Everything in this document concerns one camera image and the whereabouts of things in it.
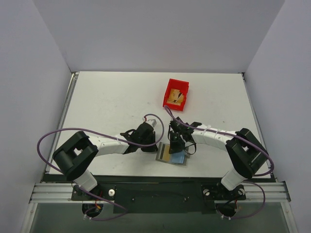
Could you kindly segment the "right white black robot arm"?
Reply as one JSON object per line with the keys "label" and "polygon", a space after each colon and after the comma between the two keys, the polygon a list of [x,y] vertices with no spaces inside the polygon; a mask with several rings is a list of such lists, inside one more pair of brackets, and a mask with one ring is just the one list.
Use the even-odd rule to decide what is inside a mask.
{"label": "right white black robot arm", "polygon": [[192,146],[204,144],[228,153],[233,168],[223,176],[217,186],[217,193],[223,199],[232,196],[235,188],[243,181],[253,178],[267,161],[267,151],[246,128],[224,131],[200,122],[189,125],[177,117],[170,121],[168,138],[171,153],[186,150],[186,143]]}

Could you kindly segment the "gold card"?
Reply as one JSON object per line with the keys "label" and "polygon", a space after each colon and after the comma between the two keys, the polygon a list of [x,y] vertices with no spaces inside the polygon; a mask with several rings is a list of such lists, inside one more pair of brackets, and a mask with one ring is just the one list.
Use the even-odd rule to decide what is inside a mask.
{"label": "gold card", "polygon": [[171,160],[171,154],[170,154],[170,146],[163,144],[159,156],[159,160],[163,162],[169,162]]}

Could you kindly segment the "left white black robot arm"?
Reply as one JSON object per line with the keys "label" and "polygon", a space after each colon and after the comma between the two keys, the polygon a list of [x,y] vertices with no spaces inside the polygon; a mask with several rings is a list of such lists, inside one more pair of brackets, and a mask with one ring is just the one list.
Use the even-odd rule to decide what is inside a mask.
{"label": "left white black robot arm", "polygon": [[156,152],[157,145],[147,146],[156,141],[155,119],[116,135],[118,140],[106,137],[88,136],[83,131],[76,132],[53,153],[53,160],[67,181],[74,181],[83,188],[89,200],[96,199],[100,188],[95,177],[87,169],[96,156],[107,154],[128,154],[141,149],[143,152]]}

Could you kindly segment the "grey card holder wallet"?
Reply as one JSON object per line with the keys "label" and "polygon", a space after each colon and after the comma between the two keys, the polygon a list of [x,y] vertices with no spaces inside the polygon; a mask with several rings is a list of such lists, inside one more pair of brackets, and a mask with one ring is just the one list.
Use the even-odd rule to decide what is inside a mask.
{"label": "grey card holder wallet", "polygon": [[[162,143],[160,142],[159,147],[158,147],[158,151],[155,157],[155,160],[158,162],[163,162],[161,160],[159,160],[159,156],[160,156],[160,152],[161,152],[161,148],[162,145],[166,144],[166,143]],[[176,166],[185,166],[187,163],[187,159],[188,159],[188,155],[184,152],[177,152],[177,153],[170,153],[171,154],[171,160],[169,162],[163,162],[166,164],[171,164],[171,165],[176,165]]]}

